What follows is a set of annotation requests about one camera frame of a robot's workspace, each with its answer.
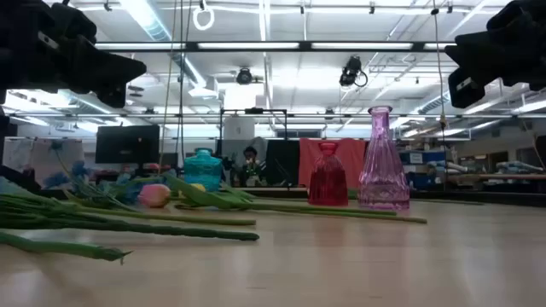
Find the black overhead crossbar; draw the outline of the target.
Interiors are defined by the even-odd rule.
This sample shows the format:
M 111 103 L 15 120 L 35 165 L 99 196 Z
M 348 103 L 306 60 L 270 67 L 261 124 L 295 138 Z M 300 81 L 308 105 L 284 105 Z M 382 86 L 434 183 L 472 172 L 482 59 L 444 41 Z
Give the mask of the black overhead crossbar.
M 397 42 L 397 41 L 362 41 L 362 42 L 327 42 L 327 41 L 260 41 L 260 42 L 135 42 L 135 43 L 97 43 L 99 50 L 111 52 L 411 52 L 427 53 L 444 51 L 454 42 Z

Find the orange-red fabric panel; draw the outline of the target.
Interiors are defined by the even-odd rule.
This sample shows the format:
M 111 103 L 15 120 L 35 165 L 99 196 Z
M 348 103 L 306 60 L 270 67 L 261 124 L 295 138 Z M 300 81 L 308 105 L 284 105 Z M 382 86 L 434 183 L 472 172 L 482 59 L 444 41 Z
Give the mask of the orange-red fabric panel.
M 351 138 L 339 140 L 299 140 L 299 185 L 309 186 L 311 172 L 317 159 L 322 156 L 319 145 L 323 142 L 332 142 L 338 145 L 335 155 L 339 158 L 346 172 L 346 182 L 349 189 L 359 187 L 359 177 L 363 171 L 363 164 L 367 142 Z

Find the red ribbed glass vase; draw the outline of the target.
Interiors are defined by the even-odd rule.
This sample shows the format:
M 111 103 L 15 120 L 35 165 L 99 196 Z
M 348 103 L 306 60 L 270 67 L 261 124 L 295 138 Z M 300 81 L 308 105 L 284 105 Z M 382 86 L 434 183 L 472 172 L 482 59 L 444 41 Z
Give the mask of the red ribbed glass vase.
M 318 157 L 311 172 L 308 203 L 313 206 L 348 206 L 346 172 L 336 156 L 336 142 L 321 142 Z

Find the black aluminium table frame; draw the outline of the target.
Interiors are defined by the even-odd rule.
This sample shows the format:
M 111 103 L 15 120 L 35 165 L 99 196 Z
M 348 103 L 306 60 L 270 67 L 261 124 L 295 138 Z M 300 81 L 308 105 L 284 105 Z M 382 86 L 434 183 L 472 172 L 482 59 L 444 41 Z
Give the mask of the black aluminium table frame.
M 60 190 L 42 190 L 41 187 L 29 176 L 8 168 L 0 166 L 0 178 L 5 178 L 18 186 L 40 196 L 55 197 L 65 200 L 67 197 Z M 303 199 L 306 192 L 296 188 L 251 188 L 249 194 L 273 199 Z M 412 200 L 438 200 L 438 201 L 462 201 L 483 204 L 502 204 L 511 206 L 529 206 L 546 208 L 546 193 L 525 194 L 525 193 L 504 193 L 504 192 L 477 192 L 477 191 L 420 191 L 410 192 Z

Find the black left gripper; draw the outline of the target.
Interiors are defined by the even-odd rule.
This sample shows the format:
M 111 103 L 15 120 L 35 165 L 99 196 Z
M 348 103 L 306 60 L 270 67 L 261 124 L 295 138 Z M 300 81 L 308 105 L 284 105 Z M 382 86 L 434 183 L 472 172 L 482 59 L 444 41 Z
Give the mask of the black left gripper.
M 125 84 L 146 65 L 95 47 L 97 27 L 70 0 L 0 0 L 0 105 L 10 89 L 93 92 L 125 105 Z

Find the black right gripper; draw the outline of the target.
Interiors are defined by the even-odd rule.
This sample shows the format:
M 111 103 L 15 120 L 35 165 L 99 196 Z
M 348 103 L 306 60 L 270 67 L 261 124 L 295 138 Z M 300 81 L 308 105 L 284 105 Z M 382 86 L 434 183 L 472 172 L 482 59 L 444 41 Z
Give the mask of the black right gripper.
M 485 96 L 485 86 L 546 88 L 546 0 L 513 0 L 482 32 L 458 35 L 444 52 L 458 65 L 448 78 L 450 102 L 466 108 Z

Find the wooden workbench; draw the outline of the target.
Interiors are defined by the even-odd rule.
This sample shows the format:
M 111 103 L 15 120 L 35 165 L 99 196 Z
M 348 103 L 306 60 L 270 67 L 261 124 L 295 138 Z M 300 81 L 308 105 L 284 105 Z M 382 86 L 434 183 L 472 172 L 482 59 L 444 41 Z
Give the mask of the wooden workbench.
M 527 180 L 546 181 L 544 174 L 458 174 L 448 175 L 450 181 Z

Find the silver ceiling duct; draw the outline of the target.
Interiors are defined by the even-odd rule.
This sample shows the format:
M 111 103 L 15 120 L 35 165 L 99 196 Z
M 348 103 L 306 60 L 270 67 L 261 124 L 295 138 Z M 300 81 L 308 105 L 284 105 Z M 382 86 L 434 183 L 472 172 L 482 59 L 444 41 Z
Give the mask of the silver ceiling duct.
M 172 43 L 174 34 L 159 17 L 157 7 L 152 0 L 119 0 L 122 9 L 127 12 L 133 20 L 147 33 L 156 43 Z M 167 53 L 171 61 L 178 65 L 194 87 L 204 87 L 206 80 L 196 70 L 195 66 L 184 57 L 181 48 L 174 47 L 173 51 Z

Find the pale fabric screen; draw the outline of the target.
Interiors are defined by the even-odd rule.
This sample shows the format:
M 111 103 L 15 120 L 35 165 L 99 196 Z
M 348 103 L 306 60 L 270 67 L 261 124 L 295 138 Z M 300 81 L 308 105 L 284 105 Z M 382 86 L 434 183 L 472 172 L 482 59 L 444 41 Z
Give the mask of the pale fabric screen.
M 61 170 L 49 146 L 53 141 L 61 141 L 61 157 L 71 166 L 77 160 L 84 161 L 84 148 L 80 140 L 74 139 L 8 139 L 4 142 L 3 164 L 20 173 L 33 175 L 34 181 L 42 189 L 44 179 Z

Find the pink ribbed glass vase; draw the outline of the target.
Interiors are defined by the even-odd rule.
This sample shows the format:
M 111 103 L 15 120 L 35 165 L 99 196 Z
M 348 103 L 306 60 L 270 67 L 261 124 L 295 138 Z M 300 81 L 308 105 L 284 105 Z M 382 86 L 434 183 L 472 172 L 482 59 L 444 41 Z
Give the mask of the pink ribbed glass vase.
M 390 134 L 391 107 L 369 109 L 371 136 L 359 178 L 359 205 L 377 210 L 405 211 L 410 208 L 410 188 L 402 161 Z

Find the black computer monitor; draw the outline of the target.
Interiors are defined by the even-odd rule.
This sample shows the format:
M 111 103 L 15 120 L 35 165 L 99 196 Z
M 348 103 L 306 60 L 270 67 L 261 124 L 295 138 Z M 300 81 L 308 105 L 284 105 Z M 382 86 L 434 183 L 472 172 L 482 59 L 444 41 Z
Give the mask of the black computer monitor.
M 158 125 L 101 126 L 96 133 L 97 164 L 147 164 L 159 161 Z

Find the teal glass vase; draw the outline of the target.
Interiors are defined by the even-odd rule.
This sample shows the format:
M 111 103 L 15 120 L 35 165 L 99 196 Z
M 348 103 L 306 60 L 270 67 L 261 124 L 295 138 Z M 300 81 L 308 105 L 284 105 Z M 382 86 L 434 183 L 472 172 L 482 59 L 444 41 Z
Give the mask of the teal glass vase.
M 184 181 L 199 183 L 206 191 L 215 192 L 222 181 L 222 160 L 212 156 L 210 148 L 197 148 L 195 155 L 187 158 L 183 164 Z

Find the person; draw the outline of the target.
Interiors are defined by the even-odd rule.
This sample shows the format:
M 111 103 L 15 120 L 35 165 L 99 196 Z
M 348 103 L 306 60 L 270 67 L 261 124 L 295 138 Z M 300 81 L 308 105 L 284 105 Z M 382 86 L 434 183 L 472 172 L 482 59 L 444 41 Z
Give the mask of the person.
M 266 180 L 262 175 L 264 165 L 258 160 L 258 152 L 254 147 L 246 147 L 243 151 L 245 164 L 241 169 L 242 187 L 264 187 Z

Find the blue storage bins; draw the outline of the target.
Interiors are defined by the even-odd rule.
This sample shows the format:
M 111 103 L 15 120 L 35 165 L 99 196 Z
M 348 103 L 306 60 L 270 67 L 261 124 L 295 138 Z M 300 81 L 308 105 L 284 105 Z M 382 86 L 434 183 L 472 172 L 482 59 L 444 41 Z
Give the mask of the blue storage bins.
M 443 181 L 443 151 L 406 150 L 400 152 L 399 157 L 411 189 L 425 190 Z

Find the black partition panel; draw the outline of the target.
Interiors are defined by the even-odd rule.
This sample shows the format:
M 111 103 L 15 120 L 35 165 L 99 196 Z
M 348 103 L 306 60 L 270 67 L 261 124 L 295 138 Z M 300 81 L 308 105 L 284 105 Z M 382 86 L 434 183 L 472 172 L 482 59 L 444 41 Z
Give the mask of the black partition panel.
M 299 182 L 299 141 L 269 140 L 265 164 L 269 185 L 296 186 Z

